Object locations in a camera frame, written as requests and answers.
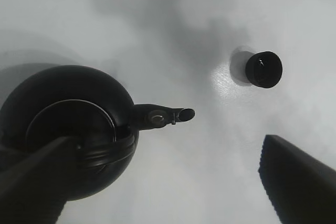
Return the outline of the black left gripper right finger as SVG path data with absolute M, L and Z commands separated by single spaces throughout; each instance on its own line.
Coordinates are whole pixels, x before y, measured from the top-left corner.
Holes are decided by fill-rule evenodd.
M 281 223 L 335 223 L 335 170 L 278 135 L 266 135 L 259 176 Z

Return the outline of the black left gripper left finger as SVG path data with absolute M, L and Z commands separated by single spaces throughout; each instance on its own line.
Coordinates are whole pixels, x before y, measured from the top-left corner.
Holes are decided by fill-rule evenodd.
M 1 223 L 56 223 L 76 184 L 75 137 L 59 137 L 1 172 Z

